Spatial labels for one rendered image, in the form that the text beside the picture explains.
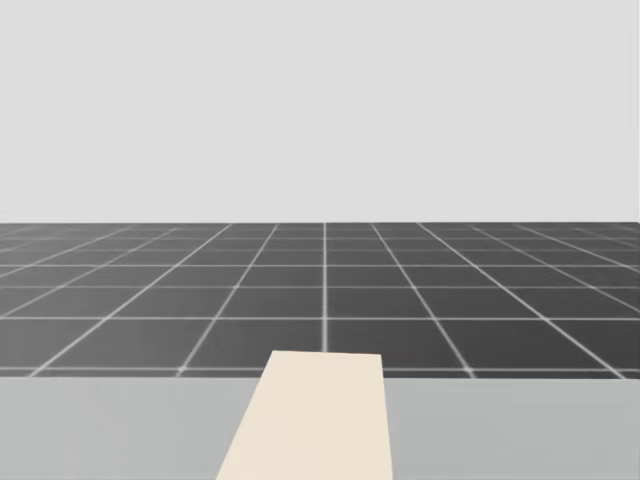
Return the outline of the tall board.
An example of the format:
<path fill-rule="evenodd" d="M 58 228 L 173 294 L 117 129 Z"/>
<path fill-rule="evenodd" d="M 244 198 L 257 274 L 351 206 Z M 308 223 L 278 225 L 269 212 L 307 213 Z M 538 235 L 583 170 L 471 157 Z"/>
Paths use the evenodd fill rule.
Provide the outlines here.
<path fill-rule="evenodd" d="M 272 352 L 216 480 L 393 480 L 381 356 Z"/>

